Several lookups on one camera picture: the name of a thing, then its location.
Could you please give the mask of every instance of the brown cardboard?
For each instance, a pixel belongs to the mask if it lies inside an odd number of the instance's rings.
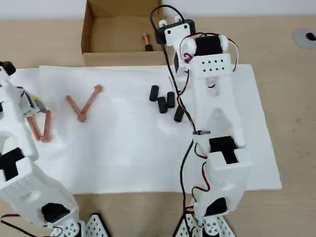
[[[163,65],[150,13],[159,0],[89,0],[81,38],[86,66]],[[154,15],[158,24],[159,11]],[[148,32],[156,52],[146,52],[142,35]]]
[[[83,58],[87,67],[165,65],[165,59],[161,51],[145,53],[84,53]]]
[[[95,18],[91,33],[91,52],[144,52],[144,32],[150,34],[154,50],[158,51],[160,46],[156,44],[149,17]]]

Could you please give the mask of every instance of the cable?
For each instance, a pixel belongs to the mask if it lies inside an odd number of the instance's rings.
[[[153,29],[155,30],[155,32],[157,32],[157,28],[156,28],[156,25],[155,25],[155,23],[154,23],[154,21],[153,21],[153,16],[154,16],[155,11],[157,11],[158,9],[163,8],[163,7],[171,8],[172,10],[174,10],[175,12],[177,12],[178,15],[181,17],[182,22],[184,22],[184,17],[183,17],[183,15],[182,15],[176,8],[174,8],[173,6],[170,6],[170,5],[167,5],[167,4],[163,4],[163,5],[157,6],[157,7],[154,8],[153,11],[150,13],[150,22],[151,22],[151,24],[152,24]]]
[[[168,67],[168,70],[169,70],[169,73],[170,73],[170,76],[171,76],[171,79],[172,79],[172,83],[174,85],[174,88],[175,88],[175,91],[177,93],[177,101],[178,101],[178,104],[183,108],[184,110],[184,113],[186,114],[186,116],[188,117],[191,125],[192,125],[192,128],[193,128],[193,132],[196,132],[196,126],[192,120],[192,117],[190,115],[190,113],[187,111],[186,107],[184,106],[182,100],[181,100],[181,95],[180,95],[180,92],[179,92],[179,89],[178,89],[178,86],[177,86],[177,83],[176,83],[176,80],[174,78],[174,75],[172,73],[172,69],[171,69],[171,65],[170,65],[170,62],[169,62],[169,59],[168,59],[168,54],[167,54],[167,51],[166,51],[166,48],[164,46],[164,44],[162,43],[161,44],[161,47],[162,47],[162,51],[163,51],[163,54],[164,54],[164,57],[166,59],[166,63],[167,63],[167,67]]]
[[[189,225],[188,225],[188,221],[187,221],[187,218],[186,218],[186,213],[187,213],[187,210],[186,210],[186,191],[184,189],[184,185],[183,185],[183,167],[184,167],[184,164],[186,162],[186,159],[190,153],[190,150],[193,146],[193,139],[187,149],[187,152],[185,153],[183,159],[182,159],[182,163],[181,163],[181,167],[180,167],[180,184],[181,184],[181,189],[182,189],[182,194],[183,194],[183,214],[184,214],[184,222],[186,224],[186,227],[187,227],[187,230],[188,230],[188,233],[189,233],[189,237],[192,237],[192,235],[190,234],[190,228],[189,228]]]
[[[194,196],[194,192],[193,192],[194,189],[198,189],[198,190],[201,190],[202,192],[206,192],[206,193],[207,193],[208,191],[210,191],[210,189],[211,189],[211,186],[210,186],[210,184],[209,184],[209,182],[208,182],[208,180],[207,180],[207,178],[206,178],[205,172],[204,172],[204,166],[205,166],[205,164],[206,164],[206,162],[204,162],[203,165],[202,165],[202,176],[203,176],[203,179],[204,179],[204,181],[205,181],[205,183],[206,183],[206,185],[207,185],[207,189],[201,188],[201,187],[199,187],[199,186],[195,186],[195,187],[192,188],[191,193],[192,193],[192,197],[193,197],[193,199],[194,199],[195,202],[197,202],[197,199],[196,199],[196,197]]]
[[[203,155],[200,155],[200,154],[197,153],[197,146],[198,146],[198,144],[196,143],[196,145],[194,146],[194,153],[195,153],[198,157],[200,157],[200,158],[202,158],[202,159],[207,159],[207,156],[203,156]]]
[[[186,89],[187,89],[187,87],[188,87],[190,73],[189,73],[189,71],[187,71],[186,73],[188,74],[187,80],[186,80],[186,83],[185,83],[185,85],[184,85],[182,91],[181,91],[180,94],[179,94],[180,96],[186,91]]]
[[[9,226],[9,227],[11,227],[11,228],[13,228],[13,229],[15,229],[15,230],[17,230],[17,231],[20,231],[20,232],[26,234],[26,235],[29,236],[29,237],[38,237],[38,236],[36,236],[36,235],[33,235],[33,234],[31,234],[31,233],[25,231],[24,229],[22,229],[22,228],[20,228],[20,227],[18,227],[18,226],[15,226],[14,224],[11,224],[11,223],[9,223],[9,222],[4,221],[3,218],[5,218],[5,217],[21,217],[19,214],[5,214],[5,215],[3,215],[3,216],[0,217],[0,222],[3,223],[3,224],[5,224],[5,225],[7,225],[7,226]],[[61,230],[61,233],[60,233],[58,236],[56,236],[56,237],[60,237],[61,234],[63,233],[63,229],[60,228],[60,227],[56,227],[56,226],[53,226],[53,228],[56,228],[56,229],[60,229],[60,230]]]

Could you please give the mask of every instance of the white foam board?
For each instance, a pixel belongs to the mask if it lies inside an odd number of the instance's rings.
[[[11,80],[41,97],[52,110],[53,141],[36,142],[37,164],[73,194],[181,191],[179,169],[192,139],[190,124],[187,119],[173,120],[176,109],[160,114],[157,103],[148,100],[153,84],[160,86],[161,96],[172,89],[165,67],[45,66],[39,71],[18,70]],[[239,65],[233,83],[254,164],[247,189],[280,189],[251,66]],[[65,97],[70,94],[82,108],[96,84],[102,84],[104,92],[88,112],[86,123],[80,123]],[[189,89],[183,100],[193,111]],[[202,182],[201,163],[191,152],[184,170],[188,193]]]

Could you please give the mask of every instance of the black knob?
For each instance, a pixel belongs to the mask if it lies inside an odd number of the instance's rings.
[[[310,41],[316,41],[316,36],[312,32],[307,33],[306,38]]]
[[[13,63],[9,61],[0,62],[0,66],[3,67],[3,69],[6,71],[6,73],[10,76],[16,72],[16,68],[13,65]]]

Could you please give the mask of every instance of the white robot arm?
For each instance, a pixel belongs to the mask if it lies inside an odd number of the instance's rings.
[[[1,150],[9,137],[17,140],[15,149],[0,156],[0,198],[34,225],[59,227],[53,231],[53,236],[61,235],[62,230],[67,237],[85,237],[88,233],[86,224],[79,219],[79,207],[72,194],[35,164],[39,155],[25,118],[39,112],[40,105],[36,106],[24,89],[13,86],[9,81],[9,75],[15,71],[10,70],[13,68],[9,62],[0,62]],[[89,226],[100,221],[96,215],[93,220]],[[89,236],[97,236],[98,233],[94,231]],[[109,236],[105,227],[100,229],[100,233],[103,237]]]
[[[218,220],[223,222],[222,216],[237,208],[252,166],[231,82],[236,67],[227,50],[233,41],[218,34],[196,33],[194,21],[182,16],[176,16],[170,25],[160,21],[155,31],[157,43],[174,48],[175,79],[189,71],[188,88],[194,94],[193,141],[199,156],[205,159],[202,174],[207,188],[193,189],[194,199],[187,213],[197,221],[194,231],[201,227],[195,236],[225,236],[219,231]],[[223,121],[224,129],[219,132]],[[193,222],[186,214],[183,219],[187,219],[186,224],[179,223],[174,236],[192,236]]]

